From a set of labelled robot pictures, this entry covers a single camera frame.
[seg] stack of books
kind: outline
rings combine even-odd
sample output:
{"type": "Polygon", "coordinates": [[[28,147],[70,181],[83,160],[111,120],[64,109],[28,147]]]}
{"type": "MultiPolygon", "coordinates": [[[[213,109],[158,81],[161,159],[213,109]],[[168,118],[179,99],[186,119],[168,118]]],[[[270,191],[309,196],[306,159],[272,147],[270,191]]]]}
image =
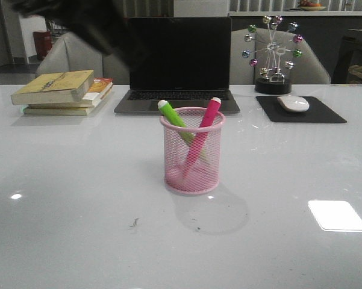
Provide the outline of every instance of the stack of books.
{"type": "Polygon", "coordinates": [[[11,95],[24,114],[86,116],[109,94],[112,78],[94,78],[93,70],[40,75],[11,95]]]}

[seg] computer mouse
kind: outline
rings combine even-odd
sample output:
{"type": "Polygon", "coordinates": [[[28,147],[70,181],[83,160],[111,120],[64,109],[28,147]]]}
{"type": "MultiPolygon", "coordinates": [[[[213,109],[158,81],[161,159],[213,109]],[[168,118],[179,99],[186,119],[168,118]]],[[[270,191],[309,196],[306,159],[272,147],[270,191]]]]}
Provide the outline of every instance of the computer mouse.
{"type": "Polygon", "coordinates": [[[309,109],[309,103],[301,96],[284,95],[278,96],[277,100],[283,109],[289,112],[301,113],[309,109]]]}

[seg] gray chair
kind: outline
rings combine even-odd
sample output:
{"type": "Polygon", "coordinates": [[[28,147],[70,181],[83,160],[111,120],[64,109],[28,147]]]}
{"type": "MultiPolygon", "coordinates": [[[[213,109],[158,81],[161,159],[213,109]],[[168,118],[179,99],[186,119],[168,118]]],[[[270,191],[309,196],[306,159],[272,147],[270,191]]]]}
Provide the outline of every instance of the gray chair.
{"type": "MultiPolygon", "coordinates": [[[[242,51],[248,49],[250,51],[259,51],[269,43],[269,32],[267,29],[257,28],[256,34],[252,34],[257,38],[257,41],[245,42],[244,36],[249,34],[248,29],[237,30],[232,32],[231,36],[231,61],[230,61],[230,84],[254,84],[255,79],[259,77],[259,68],[256,69],[249,65],[249,60],[254,56],[251,55],[245,59],[242,57],[242,51]]],[[[295,49],[296,44],[293,43],[294,34],[286,33],[285,31],[276,31],[274,40],[277,43],[285,43],[287,49],[295,49]]],[[[316,57],[308,43],[303,40],[298,44],[298,48],[302,51],[302,56],[293,58],[289,55],[283,56],[282,59],[293,60],[295,66],[292,70],[283,69],[282,72],[286,77],[290,78],[293,84],[329,84],[331,78],[328,72],[322,66],[319,59],[316,57]]],[[[267,54],[257,52],[256,57],[261,63],[266,61],[267,54]]]]}
{"type": "Polygon", "coordinates": [[[114,84],[129,84],[125,65],[113,55],[102,55],[74,33],[63,34],[36,70],[43,73],[93,69],[95,77],[113,78],[114,84]]]}

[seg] pink mesh pencil cup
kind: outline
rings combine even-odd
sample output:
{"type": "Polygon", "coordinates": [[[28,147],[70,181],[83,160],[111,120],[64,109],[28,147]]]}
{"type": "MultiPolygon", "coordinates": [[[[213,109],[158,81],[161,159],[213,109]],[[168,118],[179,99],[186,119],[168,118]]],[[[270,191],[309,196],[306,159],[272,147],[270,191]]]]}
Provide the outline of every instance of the pink mesh pencil cup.
{"type": "Polygon", "coordinates": [[[164,117],[164,181],[171,189],[183,194],[203,194],[219,184],[221,128],[225,116],[218,112],[211,126],[199,127],[206,108],[182,107],[175,111],[186,127],[175,126],[164,117]],[[204,138],[197,135],[206,134],[204,138]],[[203,141],[198,151],[190,151],[193,141],[203,141]],[[187,156],[195,155],[191,164],[187,156]]]}

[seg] black mouse pad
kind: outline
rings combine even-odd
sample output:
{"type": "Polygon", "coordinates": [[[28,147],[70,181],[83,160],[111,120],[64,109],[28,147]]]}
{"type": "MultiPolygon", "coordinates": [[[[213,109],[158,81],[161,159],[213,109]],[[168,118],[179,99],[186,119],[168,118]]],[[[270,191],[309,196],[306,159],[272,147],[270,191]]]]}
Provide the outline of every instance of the black mouse pad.
{"type": "Polygon", "coordinates": [[[347,121],[314,96],[303,96],[309,109],[302,113],[291,113],[282,108],[277,96],[256,96],[258,102],[273,122],[346,123],[347,121]]]}

